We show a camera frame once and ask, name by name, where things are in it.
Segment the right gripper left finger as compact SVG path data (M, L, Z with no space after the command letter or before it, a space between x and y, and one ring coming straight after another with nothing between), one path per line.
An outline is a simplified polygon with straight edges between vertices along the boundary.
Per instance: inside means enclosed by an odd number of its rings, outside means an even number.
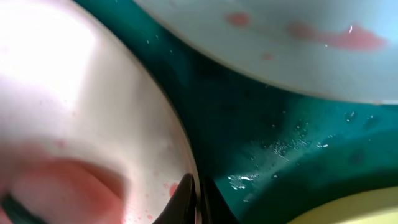
M195 224L197 195L192 174L185 174L153 224Z

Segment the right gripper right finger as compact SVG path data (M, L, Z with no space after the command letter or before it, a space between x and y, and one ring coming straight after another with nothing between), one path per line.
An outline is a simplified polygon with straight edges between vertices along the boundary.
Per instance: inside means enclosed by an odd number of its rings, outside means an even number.
M239 224L213 179L200 182L202 224Z

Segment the yellow green plate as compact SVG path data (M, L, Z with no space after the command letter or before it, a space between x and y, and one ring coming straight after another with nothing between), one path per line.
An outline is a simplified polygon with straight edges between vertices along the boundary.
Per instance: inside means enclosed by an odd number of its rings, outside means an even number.
M314 208L289 224L397 224L397 187L370 190Z

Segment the white plate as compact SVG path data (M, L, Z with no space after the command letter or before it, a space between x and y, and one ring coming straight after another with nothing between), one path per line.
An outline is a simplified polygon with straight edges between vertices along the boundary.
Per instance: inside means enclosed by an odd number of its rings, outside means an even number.
M199 193L172 105L138 58L73 1L1 2L1 141L28 159L76 159L121 179L124 223L172 215Z

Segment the light blue plate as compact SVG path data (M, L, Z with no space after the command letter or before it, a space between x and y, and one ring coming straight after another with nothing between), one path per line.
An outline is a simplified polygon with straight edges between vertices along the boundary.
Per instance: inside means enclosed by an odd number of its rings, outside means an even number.
M397 103L396 0L140 0L179 39L266 84Z

